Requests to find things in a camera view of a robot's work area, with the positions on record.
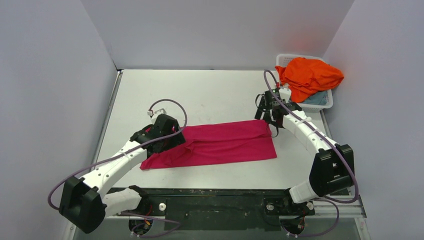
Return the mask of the white plastic laundry basket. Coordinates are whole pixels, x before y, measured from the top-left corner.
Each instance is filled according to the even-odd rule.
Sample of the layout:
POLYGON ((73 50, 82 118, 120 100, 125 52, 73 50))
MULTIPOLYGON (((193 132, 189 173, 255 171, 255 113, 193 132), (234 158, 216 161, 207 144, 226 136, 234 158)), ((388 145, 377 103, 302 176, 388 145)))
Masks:
MULTIPOLYGON (((280 53, 276 56, 275 64, 277 66, 286 67, 289 64, 289 62, 291 62, 295 58, 320 60, 325 63, 325 61, 321 57, 317 57, 317 56, 280 53)), ((322 98, 320 102, 323 102, 325 104, 310 104, 310 103, 302 102, 302 103, 299 103, 299 106, 305 112, 309 112, 309 113, 317 113, 324 109, 330 109, 334 104, 333 93, 331 89, 327 90, 325 93, 322 94, 322 98)))

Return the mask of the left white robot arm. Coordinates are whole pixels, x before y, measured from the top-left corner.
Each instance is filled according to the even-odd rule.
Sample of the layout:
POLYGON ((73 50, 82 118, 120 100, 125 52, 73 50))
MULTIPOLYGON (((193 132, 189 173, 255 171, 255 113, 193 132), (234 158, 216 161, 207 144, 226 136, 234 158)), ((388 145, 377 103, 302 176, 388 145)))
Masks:
POLYGON ((59 213, 86 234, 93 232, 110 216, 128 211, 136 215, 148 213, 152 204, 140 187, 131 185, 115 192, 110 190, 153 154, 170 150, 185 141, 178 121, 165 113, 158 114, 151 124, 135 132, 111 161, 79 178, 71 176, 66 179, 59 213))

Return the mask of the magenta t-shirt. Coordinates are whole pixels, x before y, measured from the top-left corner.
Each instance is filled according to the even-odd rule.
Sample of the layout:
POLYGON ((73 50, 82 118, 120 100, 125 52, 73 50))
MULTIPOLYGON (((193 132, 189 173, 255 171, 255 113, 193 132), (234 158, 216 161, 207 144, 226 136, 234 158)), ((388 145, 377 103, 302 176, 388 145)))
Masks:
POLYGON ((185 143, 155 153, 140 169, 167 169, 275 159, 277 153, 269 125, 264 120, 187 126, 185 143))

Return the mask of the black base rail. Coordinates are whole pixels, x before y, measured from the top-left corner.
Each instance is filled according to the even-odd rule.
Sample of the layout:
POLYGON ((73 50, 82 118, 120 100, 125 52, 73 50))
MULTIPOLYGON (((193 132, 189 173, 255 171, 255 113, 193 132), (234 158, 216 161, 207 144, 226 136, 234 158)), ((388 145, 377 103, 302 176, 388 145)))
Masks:
POLYGON ((141 202, 129 213, 180 222, 184 231, 302 231, 330 203, 294 203, 288 190, 141 188, 141 202))

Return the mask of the light blue t-shirt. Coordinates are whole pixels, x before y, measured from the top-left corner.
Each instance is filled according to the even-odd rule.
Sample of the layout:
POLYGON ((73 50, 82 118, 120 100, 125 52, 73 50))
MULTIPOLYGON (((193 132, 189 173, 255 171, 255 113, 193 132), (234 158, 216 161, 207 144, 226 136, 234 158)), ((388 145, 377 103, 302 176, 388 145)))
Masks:
POLYGON ((302 101, 301 104, 325 106, 328 102, 327 97, 327 91, 319 91, 302 101))

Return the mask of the orange t-shirt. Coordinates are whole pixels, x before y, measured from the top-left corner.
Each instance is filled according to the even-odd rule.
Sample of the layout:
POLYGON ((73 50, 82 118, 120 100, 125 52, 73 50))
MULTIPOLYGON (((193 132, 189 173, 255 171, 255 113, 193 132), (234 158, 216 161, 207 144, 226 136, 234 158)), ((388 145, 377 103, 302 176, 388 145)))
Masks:
POLYGON ((280 83, 291 90, 291 100, 302 103, 318 92, 338 87, 344 74, 320 59, 295 57, 286 66, 276 65, 280 83))

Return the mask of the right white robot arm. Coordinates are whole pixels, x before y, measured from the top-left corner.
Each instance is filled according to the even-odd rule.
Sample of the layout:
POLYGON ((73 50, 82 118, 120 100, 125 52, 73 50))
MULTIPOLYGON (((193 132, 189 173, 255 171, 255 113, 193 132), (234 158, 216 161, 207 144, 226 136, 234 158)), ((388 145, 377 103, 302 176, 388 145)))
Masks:
POLYGON ((307 180, 291 187, 290 196, 282 201, 284 211, 294 215, 304 202, 355 185, 354 152, 349 145, 340 145, 319 130, 297 103, 279 102, 280 95, 275 89, 258 94, 255 119, 292 133, 313 158, 307 180))

